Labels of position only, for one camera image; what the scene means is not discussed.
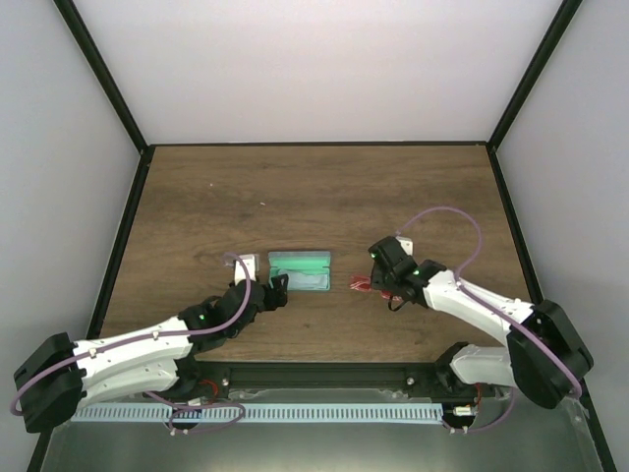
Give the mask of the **teal glasses case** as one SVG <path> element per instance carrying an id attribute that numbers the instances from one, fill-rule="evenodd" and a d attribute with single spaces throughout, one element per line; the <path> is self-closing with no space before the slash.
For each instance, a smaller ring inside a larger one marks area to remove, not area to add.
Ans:
<path id="1" fill-rule="evenodd" d="M 331 253 L 329 251 L 276 251 L 268 253 L 269 276 L 303 272 L 325 273 L 331 286 Z"/>

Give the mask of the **red transparent sunglasses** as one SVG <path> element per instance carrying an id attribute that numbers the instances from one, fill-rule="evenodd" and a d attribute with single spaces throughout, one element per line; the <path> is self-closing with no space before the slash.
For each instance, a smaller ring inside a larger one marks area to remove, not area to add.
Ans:
<path id="1" fill-rule="evenodd" d="M 350 279 L 349 288 L 363 293 L 377 293 L 385 300 L 390 299 L 392 296 L 388 291 L 373 288 L 371 279 L 363 275 L 353 275 Z"/>

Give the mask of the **light blue cleaning cloth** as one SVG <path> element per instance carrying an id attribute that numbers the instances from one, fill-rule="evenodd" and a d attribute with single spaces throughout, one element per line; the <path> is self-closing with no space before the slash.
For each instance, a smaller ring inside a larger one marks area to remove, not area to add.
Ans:
<path id="1" fill-rule="evenodd" d="M 290 290 L 327 291 L 329 289 L 329 276 L 325 273 L 290 272 L 288 277 L 288 288 Z"/>

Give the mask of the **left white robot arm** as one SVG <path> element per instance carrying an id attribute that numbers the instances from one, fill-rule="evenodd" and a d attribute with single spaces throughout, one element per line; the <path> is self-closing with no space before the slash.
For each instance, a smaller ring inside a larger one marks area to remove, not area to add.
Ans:
<path id="1" fill-rule="evenodd" d="M 160 324 L 109 338 L 53 334 L 14 373 L 10 411 L 34 434 L 92 403 L 144 392 L 191 396 L 200 388 L 196 355 L 237 337 L 257 314 L 284 307 L 288 282 L 288 275 L 242 280 Z"/>

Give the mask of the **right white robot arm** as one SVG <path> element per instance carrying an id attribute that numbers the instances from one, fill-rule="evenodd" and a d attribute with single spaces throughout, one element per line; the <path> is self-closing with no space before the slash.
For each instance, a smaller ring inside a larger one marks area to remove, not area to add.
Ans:
<path id="1" fill-rule="evenodd" d="M 369 249 L 372 289 L 401 306 L 420 305 L 453 316 L 498 343 L 451 346 L 436 372 L 443 393 L 457 396 L 471 384 L 509 386 L 546 409 L 580 395 L 594 358 L 560 305 L 500 296 L 435 261 L 417 263 L 412 250 L 412 241 L 403 237 L 374 243 Z"/>

